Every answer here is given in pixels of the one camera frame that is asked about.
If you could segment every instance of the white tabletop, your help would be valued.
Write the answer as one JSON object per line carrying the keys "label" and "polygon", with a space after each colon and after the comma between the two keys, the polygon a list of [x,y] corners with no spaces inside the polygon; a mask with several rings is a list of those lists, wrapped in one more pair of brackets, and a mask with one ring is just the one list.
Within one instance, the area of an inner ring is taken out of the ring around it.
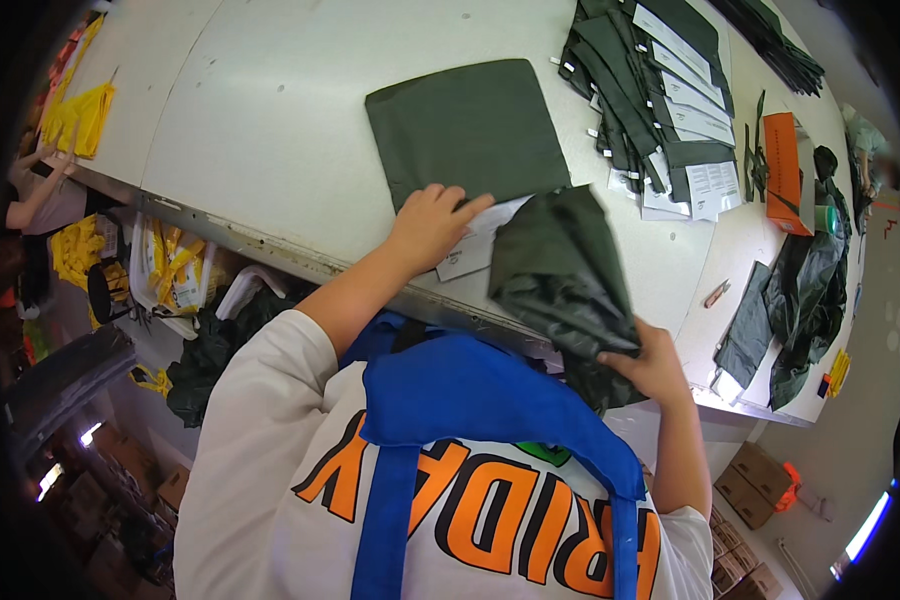
{"label": "white tabletop", "polygon": [[[753,127],[763,87],[765,114],[793,110],[815,144],[843,155],[843,126],[828,90],[822,99],[794,96],[712,6],[690,4],[720,35],[741,170],[743,124]],[[721,214],[716,226],[643,222],[633,200],[607,189],[608,163],[587,134],[599,115],[550,62],[561,55],[574,6],[574,0],[120,2],[74,78],[72,92],[87,90],[120,66],[99,153],[83,164],[335,264],[349,263],[379,244],[395,217],[366,95],[454,66],[525,58],[573,184],[592,184],[606,208],[634,310],[673,332],[691,381],[706,385],[715,343],[753,260],[771,262],[782,233],[762,217],[759,203]],[[801,43],[785,21],[784,27]],[[846,164],[837,185],[844,193],[851,189]],[[431,272],[412,284],[464,312],[503,315],[486,297],[488,276],[483,270],[441,283]],[[702,299],[727,277],[730,292],[703,311]],[[855,286],[852,274],[847,280]],[[747,399],[761,403],[759,396]],[[800,417],[814,421],[816,413],[811,408]]]}

